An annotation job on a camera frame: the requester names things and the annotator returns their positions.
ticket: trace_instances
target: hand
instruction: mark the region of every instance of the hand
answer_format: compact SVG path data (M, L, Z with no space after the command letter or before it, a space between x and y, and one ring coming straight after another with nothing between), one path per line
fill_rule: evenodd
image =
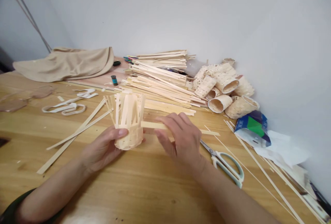
M115 139L128 134L128 130L108 127L91 144L85 147L81 159L88 173L101 170L113 161L122 150L115 147Z
M201 131L192 124L186 114L172 113L165 117L157 117L156 120L165 124L175 139L171 143L165 130L154 130L165 152L186 170L192 173L202 172L205 159L199 151Z

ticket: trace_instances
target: fabric cover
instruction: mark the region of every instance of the fabric cover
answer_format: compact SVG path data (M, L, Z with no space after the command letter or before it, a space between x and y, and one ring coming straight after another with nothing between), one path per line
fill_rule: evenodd
M97 77L110 70L114 63L111 47L80 50L58 47L43 59L14 62L14 68L28 79L53 82Z

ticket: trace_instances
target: fingernail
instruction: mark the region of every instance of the fingernail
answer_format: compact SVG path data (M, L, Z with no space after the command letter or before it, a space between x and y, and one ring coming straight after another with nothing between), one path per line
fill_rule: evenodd
M128 130L127 129L120 129L120 131L118 132L118 134L120 135L120 136L124 136L124 135L126 135L128 133Z

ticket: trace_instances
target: dark sleeve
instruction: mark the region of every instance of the dark sleeve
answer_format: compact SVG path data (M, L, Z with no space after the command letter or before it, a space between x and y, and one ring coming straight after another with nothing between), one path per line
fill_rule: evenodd
M13 201L5 210L5 212L1 215L0 217L0 224L18 224L16 222L15 219L15 214L16 214L16 210L18 209L18 207L20 206L21 202L23 202L23 200L31 194L32 191L34 191L34 189L24 193L23 195L21 195L20 197L18 197L15 201ZM53 217L51 217L48 221L45 221L44 224L52 224L55 222L55 220L61 215L62 213L61 209L57 214L55 214Z

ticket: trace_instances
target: white strap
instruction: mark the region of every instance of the white strap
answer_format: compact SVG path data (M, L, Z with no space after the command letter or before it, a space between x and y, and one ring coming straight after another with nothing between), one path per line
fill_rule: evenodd
M65 116L73 115L73 114L79 114L79 113L82 113L82 112L85 111L86 106L84 104L76 104L74 102L76 102L80 99L89 99L89 98L92 98L94 96L99 95L98 93L90 94L90 93L95 91L95 89L93 89L93 88L83 89L83 90L74 89L74 91L84 91L84 92L83 93L78 93L77 98L69 99L69 100L61 102L61 103L59 103L55 106L45 106L41 110L44 113L57 113L57 112L62 111L62 114L65 115ZM82 109L76 111L77 106L82 107Z
M75 107L75 109L68 109L68 110L62 111L62 114L65 115L65 116L67 116L67 115L73 115L73 114L80 114L80 113L82 113L82 112L85 111L86 106L84 104L76 104L76 105L77 105L77 107L82 107L82 109L81 110L78 110L78 111L73 111L73 110L76 110L77 109Z

